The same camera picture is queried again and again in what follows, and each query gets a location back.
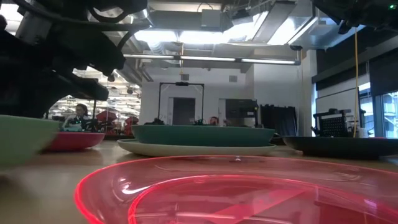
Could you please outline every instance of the pink bowl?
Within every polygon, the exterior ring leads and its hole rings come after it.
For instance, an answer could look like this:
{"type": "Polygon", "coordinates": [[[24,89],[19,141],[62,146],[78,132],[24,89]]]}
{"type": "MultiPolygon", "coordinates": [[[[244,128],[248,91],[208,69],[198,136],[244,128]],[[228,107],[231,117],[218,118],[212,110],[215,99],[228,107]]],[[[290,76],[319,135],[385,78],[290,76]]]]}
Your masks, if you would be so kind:
{"type": "Polygon", "coordinates": [[[97,170],[75,190],[90,223],[398,223],[398,173],[273,157],[190,156],[97,170]]]}
{"type": "Polygon", "coordinates": [[[103,133],[59,132],[46,151],[76,151],[93,147],[105,137],[103,133]]]}

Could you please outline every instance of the plate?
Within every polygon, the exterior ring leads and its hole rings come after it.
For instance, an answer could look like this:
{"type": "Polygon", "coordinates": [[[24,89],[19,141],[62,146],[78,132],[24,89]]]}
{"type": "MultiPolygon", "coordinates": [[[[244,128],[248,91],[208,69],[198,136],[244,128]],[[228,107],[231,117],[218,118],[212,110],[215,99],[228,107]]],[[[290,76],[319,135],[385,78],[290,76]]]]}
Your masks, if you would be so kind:
{"type": "Polygon", "coordinates": [[[398,174],[274,157],[124,162],[85,177],[75,203],[90,223],[388,224],[398,174]]]}
{"type": "Polygon", "coordinates": [[[377,159],[398,153],[398,139],[286,136],[283,140],[307,156],[377,159]]]}
{"type": "Polygon", "coordinates": [[[197,156],[197,155],[234,155],[263,156],[274,150],[275,145],[261,147],[206,147],[206,146],[171,146],[144,144],[136,139],[118,140],[121,148],[145,156],[197,156]]]}
{"type": "Polygon", "coordinates": [[[0,169],[23,164],[57,135],[58,122],[0,115],[0,169]]]}
{"type": "Polygon", "coordinates": [[[104,133],[60,131],[46,151],[77,151],[98,145],[104,133]]]}
{"type": "Polygon", "coordinates": [[[220,126],[137,125],[132,127],[141,143],[174,146],[268,146],[275,130],[220,126]]]}

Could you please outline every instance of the doorway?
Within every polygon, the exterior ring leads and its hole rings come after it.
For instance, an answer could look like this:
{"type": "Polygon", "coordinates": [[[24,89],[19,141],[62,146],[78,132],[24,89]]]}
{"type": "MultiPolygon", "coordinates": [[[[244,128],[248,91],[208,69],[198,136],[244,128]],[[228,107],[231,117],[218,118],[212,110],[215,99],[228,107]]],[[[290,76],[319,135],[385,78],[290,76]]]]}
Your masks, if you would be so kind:
{"type": "Polygon", "coordinates": [[[190,125],[195,122],[195,99],[173,99],[173,125],[190,125]]]}

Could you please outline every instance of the green bowl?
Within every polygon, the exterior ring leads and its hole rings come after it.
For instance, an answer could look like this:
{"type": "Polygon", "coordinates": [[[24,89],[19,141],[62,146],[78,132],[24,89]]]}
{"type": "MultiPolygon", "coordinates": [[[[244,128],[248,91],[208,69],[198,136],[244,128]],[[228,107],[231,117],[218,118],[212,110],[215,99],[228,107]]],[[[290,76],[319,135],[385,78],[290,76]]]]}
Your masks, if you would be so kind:
{"type": "Polygon", "coordinates": [[[174,146],[259,147],[268,146],[273,129],[219,126],[133,126],[141,143],[174,146]]]}
{"type": "Polygon", "coordinates": [[[0,169],[23,164],[51,143],[58,122],[0,115],[0,169]]]}

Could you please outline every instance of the wooden table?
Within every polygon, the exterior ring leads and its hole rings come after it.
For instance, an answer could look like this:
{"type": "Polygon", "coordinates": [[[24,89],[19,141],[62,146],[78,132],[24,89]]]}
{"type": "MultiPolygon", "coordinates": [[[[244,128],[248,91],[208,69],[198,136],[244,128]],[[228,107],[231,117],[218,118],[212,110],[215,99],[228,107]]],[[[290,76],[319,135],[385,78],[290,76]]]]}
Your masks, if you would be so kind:
{"type": "MultiPolygon", "coordinates": [[[[270,156],[339,162],[398,172],[398,157],[381,161],[350,161],[303,157],[286,146],[277,146],[270,156]]],[[[73,192],[84,176],[102,167],[145,157],[131,154],[114,141],[83,152],[46,153],[22,167],[0,174],[1,223],[79,224],[86,220],[78,212],[73,192]]]]}

